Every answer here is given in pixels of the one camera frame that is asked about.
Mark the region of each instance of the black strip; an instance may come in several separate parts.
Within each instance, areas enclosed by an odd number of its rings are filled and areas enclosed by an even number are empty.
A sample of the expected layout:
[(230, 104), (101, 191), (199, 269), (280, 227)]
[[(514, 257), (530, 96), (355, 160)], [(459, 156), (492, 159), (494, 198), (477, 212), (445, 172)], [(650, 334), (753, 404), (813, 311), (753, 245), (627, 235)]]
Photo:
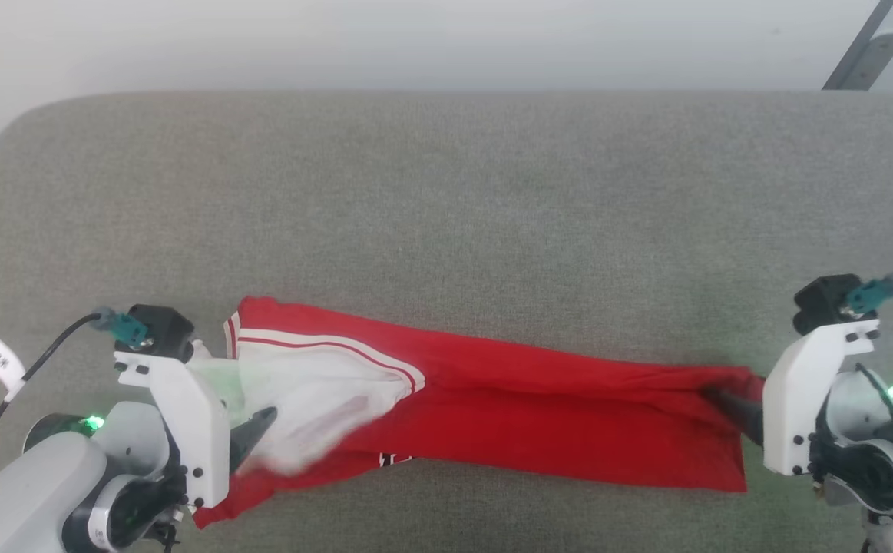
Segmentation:
[(863, 52), (866, 51), (866, 46), (870, 45), (873, 35), (879, 29), (879, 24), (882, 23), (882, 20), (885, 20), (886, 14), (889, 13), (889, 9), (892, 7), (893, 0), (879, 0), (877, 7), (873, 9), (873, 13), (870, 14), (870, 17), (863, 24), (863, 28), (859, 29), (859, 34), (853, 39), (852, 45), (849, 45), (849, 50), (842, 54), (842, 59), (838, 60), (835, 70), (829, 75), (829, 79), (825, 81), (825, 85), (822, 87), (823, 91), (837, 91), (839, 88), (842, 88), (842, 83), (845, 83), (846, 78), (849, 78), (852, 68), (859, 62)]

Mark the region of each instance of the gray table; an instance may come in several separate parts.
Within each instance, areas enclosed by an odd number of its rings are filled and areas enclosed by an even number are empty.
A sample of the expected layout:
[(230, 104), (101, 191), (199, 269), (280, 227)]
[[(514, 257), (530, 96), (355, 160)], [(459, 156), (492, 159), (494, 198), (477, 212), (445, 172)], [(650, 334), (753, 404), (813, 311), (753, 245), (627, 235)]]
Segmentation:
[[(134, 302), (223, 353), (222, 319), (268, 294), (763, 374), (796, 337), (796, 290), (889, 270), (887, 95), (126, 94), (0, 137), (0, 336), (26, 361)], [(893, 304), (882, 332), (893, 382)], [(43, 413), (142, 398), (109, 358), (89, 330), (62, 347), (8, 410), (0, 468)], [(745, 495), (408, 462), (189, 528), (180, 552), (858, 550), (853, 508), (746, 458)]]

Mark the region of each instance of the red garment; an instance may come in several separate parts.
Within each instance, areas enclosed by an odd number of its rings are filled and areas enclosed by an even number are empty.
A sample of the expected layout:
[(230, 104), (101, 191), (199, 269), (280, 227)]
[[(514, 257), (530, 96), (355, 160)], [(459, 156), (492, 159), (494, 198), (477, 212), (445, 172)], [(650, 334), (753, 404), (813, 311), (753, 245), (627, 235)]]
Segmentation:
[(227, 499), (194, 515), (198, 528), (235, 518), (276, 490), (348, 479), (411, 456), (638, 486), (746, 490), (739, 431), (700, 396), (716, 386), (759, 401), (762, 380), (743, 367), (607, 361), (271, 298), (240, 304), (228, 323), (232, 353), (258, 340), (246, 339), (239, 324), (345, 336), (417, 368), (425, 386), (298, 475), (234, 476)]

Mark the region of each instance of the green led indicator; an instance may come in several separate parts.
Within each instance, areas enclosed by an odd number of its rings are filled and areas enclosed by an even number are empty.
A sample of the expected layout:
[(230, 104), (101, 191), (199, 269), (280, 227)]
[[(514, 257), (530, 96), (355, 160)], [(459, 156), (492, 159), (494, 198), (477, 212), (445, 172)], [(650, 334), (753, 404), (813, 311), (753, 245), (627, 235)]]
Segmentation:
[(88, 425), (88, 428), (91, 428), (91, 430), (98, 430), (105, 424), (105, 419), (100, 416), (89, 416), (85, 418), (84, 424)]

